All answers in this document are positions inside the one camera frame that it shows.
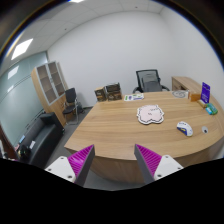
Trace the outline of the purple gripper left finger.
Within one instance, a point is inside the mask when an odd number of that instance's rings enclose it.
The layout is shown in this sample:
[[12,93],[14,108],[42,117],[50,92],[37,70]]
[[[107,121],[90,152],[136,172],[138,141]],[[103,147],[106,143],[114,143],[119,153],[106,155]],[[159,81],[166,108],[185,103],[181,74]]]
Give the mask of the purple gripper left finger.
[[94,156],[95,147],[90,145],[69,157],[60,156],[46,168],[46,171],[76,185],[83,186]]

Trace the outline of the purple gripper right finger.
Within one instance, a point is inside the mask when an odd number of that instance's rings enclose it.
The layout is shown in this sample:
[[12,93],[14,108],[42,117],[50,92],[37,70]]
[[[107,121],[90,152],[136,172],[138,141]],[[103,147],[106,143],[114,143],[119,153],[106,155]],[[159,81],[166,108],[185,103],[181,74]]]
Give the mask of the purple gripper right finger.
[[146,184],[183,169],[170,155],[161,156],[139,144],[135,145],[134,155]]

